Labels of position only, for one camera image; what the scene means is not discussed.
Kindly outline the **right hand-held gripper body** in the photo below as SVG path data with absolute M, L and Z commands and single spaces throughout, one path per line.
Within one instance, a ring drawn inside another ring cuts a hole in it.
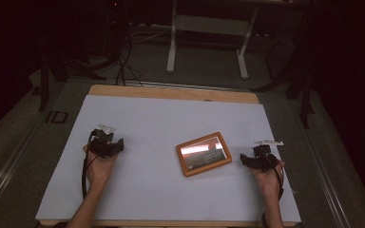
M 279 165 L 278 158 L 271 152 L 269 144 L 260 144 L 253 148 L 255 156 L 255 168 L 266 172 Z

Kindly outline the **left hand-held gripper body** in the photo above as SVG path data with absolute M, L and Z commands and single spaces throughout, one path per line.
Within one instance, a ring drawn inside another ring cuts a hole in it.
M 101 158 L 112 157 L 115 128 L 104 124 L 100 124 L 98 128 L 93 129 L 88 138 L 88 151 L 98 155 Z

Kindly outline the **wooden picture frame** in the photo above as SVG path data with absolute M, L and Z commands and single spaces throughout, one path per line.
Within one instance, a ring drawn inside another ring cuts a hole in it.
M 232 161 L 220 132 L 209 134 L 176 146 L 183 175 L 186 178 L 226 165 Z

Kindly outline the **person's left hand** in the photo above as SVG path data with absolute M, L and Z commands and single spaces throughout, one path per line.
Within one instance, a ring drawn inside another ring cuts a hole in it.
M 87 154 L 86 175 L 89 181 L 88 191 L 103 190 L 112 175 L 117 155 L 101 158 L 100 156 L 87 151 L 86 146 L 84 149 Z

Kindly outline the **person's right hand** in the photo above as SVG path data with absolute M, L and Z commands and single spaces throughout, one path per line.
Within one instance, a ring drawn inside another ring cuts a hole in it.
M 285 163 L 283 161 L 279 161 L 279 165 L 266 172 L 262 172 L 253 168 L 249 169 L 249 171 L 254 176 L 264 199 L 278 198 L 280 200 L 283 185 L 284 165 Z

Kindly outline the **black metal stand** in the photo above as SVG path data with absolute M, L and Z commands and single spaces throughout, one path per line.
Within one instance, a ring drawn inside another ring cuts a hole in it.
M 313 54 L 308 48 L 306 34 L 302 33 L 296 46 L 288 59 L 288 62 L 279 71 L 278 75 L 269 84 L 253 88 L 254 92 L 265 92 L 288 83 L 285 95 L 287 99 L 295 100 L 301 96 L 300 121 L 308 129 L 308 114 L 311 112 L 310 95 L 312 77 L 315 72 L 313 67 Z
M 40 96 L 39 111 L 43 111 L 48 105 L 49 101 L 49 74 L 52 73 L 54 78 L 59 82 L 65 82 L 68 78 L 67 68 L 70 67 L 78 73 L 94 80 L 103 80 L 104 77 L 95 73 L 95 70 L 109 67 L 113 58 L 108 58 L 106 61 L 93 65 L 84 66 L 76 60 L 66 56 L 63 52 L 57 50 L 49 41 L 47 34 L 42 34 L 38 38 L 37 47 L 40 51 Z

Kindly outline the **black rectangular floor bracket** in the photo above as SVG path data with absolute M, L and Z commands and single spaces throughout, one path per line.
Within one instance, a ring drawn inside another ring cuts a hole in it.
M 64 124 L 67 121 L 68 113 L 63 111 L 50 111 L 46 124 Z

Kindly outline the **metal floor rail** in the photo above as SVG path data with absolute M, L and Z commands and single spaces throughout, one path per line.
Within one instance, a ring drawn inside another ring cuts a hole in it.
M 331 179 L 328 176 L 327 170 L 319 155 L 317 145 L 312 138 L 310 131 L 303 125 L 299 116 L 299 104 L 296 101 L 289 100 L 288 104 L 296 119 L 296 123 L 300 128 L 303 137 L 306 139 L 307 146 L 310 150 L 311 161 L 316 170 L 317 178 L 323 191 L 324 197 L 327 200 L 331 214 L 334 217 L 337 228 L 352 228 L 350 222 L 343 210 L 342 204 L 337 196 L 336 189 L 334 188 Z
M 9 184 L 15 170 L 17 169 L 19 161 L 24 157 L 25 150 L 40 124 L 41 122 L 39 120 L 32 122 L 27 130 L 23 133 L 18 144 L 12 147 L 11 153 L 9 154 L 9 159 L 0 169 L 0 197 Z

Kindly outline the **white metal desk frame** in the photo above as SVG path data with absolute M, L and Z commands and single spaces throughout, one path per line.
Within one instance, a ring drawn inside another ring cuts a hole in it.
M 171 40 L 167 58 L 166 72 L 173 73 L 176 61 L 176 35 L 178 30 L 205 32 L 223 35 L 235 35 L 243 38 L 242 45 L 236 49 L 236 56 L 240 70 L 240 76 L 243 80 L 249 78 L 247 72 L 244 53 L 247 49 L 248 42 L 259 14 L 259 7 L 254 7 L 250 13 L 248 21 L 221 19 L 212 17 L 202 17 L 179 14 L 177 10 L 177 0 L 173 0 L 172 17 L 171 17 Z

